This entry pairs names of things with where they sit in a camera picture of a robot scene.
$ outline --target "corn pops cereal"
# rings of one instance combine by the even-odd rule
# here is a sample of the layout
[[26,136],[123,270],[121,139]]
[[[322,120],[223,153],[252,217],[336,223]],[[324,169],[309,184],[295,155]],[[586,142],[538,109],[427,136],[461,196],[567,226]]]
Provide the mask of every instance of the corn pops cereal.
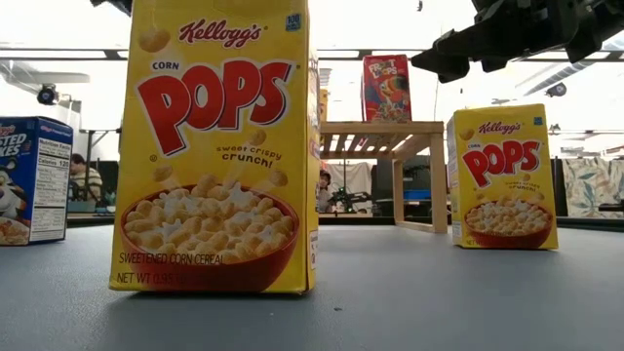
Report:
[[453,242],[556,249],[544,106],[459,110],[447,129]]
[[308,22],[305,0],[135,3],[111,289],[314,287]]

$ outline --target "floral curtain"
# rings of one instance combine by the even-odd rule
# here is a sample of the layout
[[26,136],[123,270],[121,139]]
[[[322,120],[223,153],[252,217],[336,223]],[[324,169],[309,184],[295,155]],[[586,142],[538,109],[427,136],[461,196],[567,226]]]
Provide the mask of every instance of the floral curtain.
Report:
[[601,204],[624,199],[624,161],[563,159],[567,215],[570,217],[624,218],[623,213],[599,212]]

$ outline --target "wooden stand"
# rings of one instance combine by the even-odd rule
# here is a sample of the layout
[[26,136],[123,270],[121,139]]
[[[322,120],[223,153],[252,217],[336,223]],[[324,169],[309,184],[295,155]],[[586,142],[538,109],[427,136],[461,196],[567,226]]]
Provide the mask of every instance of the wooden stand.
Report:
[[[391,159],[393,162],[394,219],[398,226],[447,233],[447,170],[443,122],[321,123],[322,159]],[[405,221],[403,162],[431,149],[431,206],[433,224]]]

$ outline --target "table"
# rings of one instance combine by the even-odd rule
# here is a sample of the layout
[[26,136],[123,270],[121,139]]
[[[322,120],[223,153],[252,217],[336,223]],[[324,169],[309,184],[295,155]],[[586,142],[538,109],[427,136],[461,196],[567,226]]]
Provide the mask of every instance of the table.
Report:
[[[393,160],[394,219],[398,226],[447,234],[444,122],[322,122],[322,159]],[[430,148],[432,224],[405,221],[403,162]]]
[[227,296],[109,291],[111,232],[0,248],[3,351],[624,349],[621,233],[471,251],[396,226],[324,226],[315,291]]

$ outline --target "metal frame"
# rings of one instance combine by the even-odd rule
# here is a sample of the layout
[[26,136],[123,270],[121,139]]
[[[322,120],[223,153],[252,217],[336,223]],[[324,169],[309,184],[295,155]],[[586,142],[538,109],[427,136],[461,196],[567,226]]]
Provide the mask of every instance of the metal frame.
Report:
[[[364,58],[364,56],[372,55],[373,52],[412,52],[415,54],[422,53],[427,49],[320,49],[317,50],[319,55],[319,60],[353,60],[359,61]],[[128,60],[128,49],[66,49],[66,48],[0,48],[0,52],[81,52],[81,53],[103,53],[103,58],[68,58],[68,57],[48,57],[48,58],[33,58],[33,57],[2,57],[0,59],[13,59],[13,60],[22,60],[22,61],[41,61],[41,60],[59,60],[59,61],[119,61],[119,60]],[[324,58],[322,53],[352,53],[357,52],[358,55],[356,57],[338,57],[338,58]],[[565,53],[563,50],[553,50],[546,53]],[[624,51],[621,50],[599,50],[596,51],[595,54],[605,53],[609,54],[604,58],[585,58],[580,62],[624,62]],[[522,62],[569,62],[567,58],[520,58],[518,61]]]

